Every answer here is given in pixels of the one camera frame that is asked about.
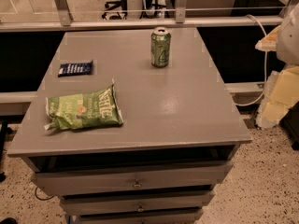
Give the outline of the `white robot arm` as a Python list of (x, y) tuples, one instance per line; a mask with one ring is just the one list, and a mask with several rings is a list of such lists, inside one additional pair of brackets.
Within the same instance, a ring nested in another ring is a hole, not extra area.
[(299, 4), (255, 48), (274, 51), (286, 64), (281, 72), (273, 71), (265, 82), (256, 117), (259, 127), (272, 128), (299, 102)]

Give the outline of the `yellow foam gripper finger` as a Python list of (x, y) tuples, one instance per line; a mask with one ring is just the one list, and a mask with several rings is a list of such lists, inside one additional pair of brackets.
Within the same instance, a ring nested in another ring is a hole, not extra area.
[(273, 71), (265, 83), (264, 98), (257, 111), (256, 124), (272, 128), (299, 102), (299, 66), (286, 65)]
[(274, 28), (269, 34), (257, 42), (255, 48), (264, 52), (276, 51), (279, 29), (280, 26)]

